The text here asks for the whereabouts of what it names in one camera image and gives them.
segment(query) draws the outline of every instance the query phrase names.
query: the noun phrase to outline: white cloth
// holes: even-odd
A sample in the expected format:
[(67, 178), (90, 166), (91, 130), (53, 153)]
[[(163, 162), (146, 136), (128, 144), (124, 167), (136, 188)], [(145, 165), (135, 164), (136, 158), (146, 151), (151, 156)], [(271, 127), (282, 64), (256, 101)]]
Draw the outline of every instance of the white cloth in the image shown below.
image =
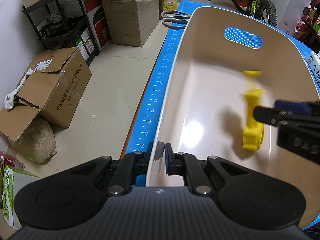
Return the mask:
[(13, 108), (13, 106), (14, 106), (14, 97), (20, 91), (22, 85), (25, 83), (25, 81), (27, 80), (28, 76), (30, 76), (33, 72), (34, 71), (31, 68), (29, 68), (28, 72), (24, 75), (24, 77), (21, 80), (21, 82), (18, 85), (18, 87), (13, 92), (11, 92), (10, 94), (7, 94), (7, 96), (4, 99), (5, 109), (9, 110), (9, 109)]

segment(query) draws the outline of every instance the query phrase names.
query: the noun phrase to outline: bicycle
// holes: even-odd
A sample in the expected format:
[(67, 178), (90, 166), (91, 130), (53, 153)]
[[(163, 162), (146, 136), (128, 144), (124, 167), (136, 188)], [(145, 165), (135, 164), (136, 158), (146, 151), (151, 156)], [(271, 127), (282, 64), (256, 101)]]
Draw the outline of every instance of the bicycle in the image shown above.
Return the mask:
[(237, 10), (243, 14), (262, 20), (276, 27), (276, 7), (270, 0), (231, 0)]

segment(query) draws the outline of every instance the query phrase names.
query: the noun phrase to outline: red packaging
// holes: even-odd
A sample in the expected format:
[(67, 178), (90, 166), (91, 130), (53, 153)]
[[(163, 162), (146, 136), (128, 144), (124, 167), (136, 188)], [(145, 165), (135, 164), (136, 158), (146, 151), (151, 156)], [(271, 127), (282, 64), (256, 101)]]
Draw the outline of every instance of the red packaging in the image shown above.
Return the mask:
[(110, 31), (101, 0), (84, 0), (89, 24), (98, 49), (101, 51), (110, 41)]
[(4, 163), (4, 165), (8, 165), (14, 168), (17, 168), (19, 170), (23, 170), (24, 171), (24, 167), (25, 165), (19, 161), (17, 158), (12, 157), (10, 155), (7, 155), (3, 152), (0, 152), (0, 162)]

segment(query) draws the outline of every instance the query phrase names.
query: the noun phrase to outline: yellow plastic part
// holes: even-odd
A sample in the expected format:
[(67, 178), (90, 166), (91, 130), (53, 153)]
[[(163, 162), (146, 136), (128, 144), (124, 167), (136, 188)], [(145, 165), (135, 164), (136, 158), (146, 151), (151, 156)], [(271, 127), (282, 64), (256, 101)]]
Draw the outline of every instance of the yellow plastic part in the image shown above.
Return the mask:
[[(247, 77), (258, 77), (261, 71), (244, 71), (242, 72)], [(250, 151), (260, 149), (263, 142), (264, 125), (257, 122), (253, 117), (253, 109), (260, 104), (260, 99), (264, 94), (264, 90), (252, 88), (245, 92), (244, 98), (247, 101), (247, 124), (243, 129), (242, 148)]]
[(163, 0), (164, 11), (177, 10), (177, 8), (178, 8), (178, 0)]

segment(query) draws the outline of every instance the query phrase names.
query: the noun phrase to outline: yellow toy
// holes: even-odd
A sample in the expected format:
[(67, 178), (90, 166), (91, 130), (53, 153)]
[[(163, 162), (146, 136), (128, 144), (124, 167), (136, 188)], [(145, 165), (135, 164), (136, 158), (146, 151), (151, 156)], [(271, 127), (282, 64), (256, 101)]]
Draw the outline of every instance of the yellow toy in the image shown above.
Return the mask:
[[(249, 78), (258, 77), (261, 75), (261, 71), (244, 71), (241, 72)], [(263, 141), (264, 125), (257, 122), (253, 117), (253, 109), (259, 105), (260, 98), (262, 97), (264, 90), (254, 88), (254, 81), (249, 81), (249, 90), (245, 92), (244, 98), (247, 100), (247, 124), (243, 129), (243, 141), (242, 148), (250, 151), (260, 149)]]

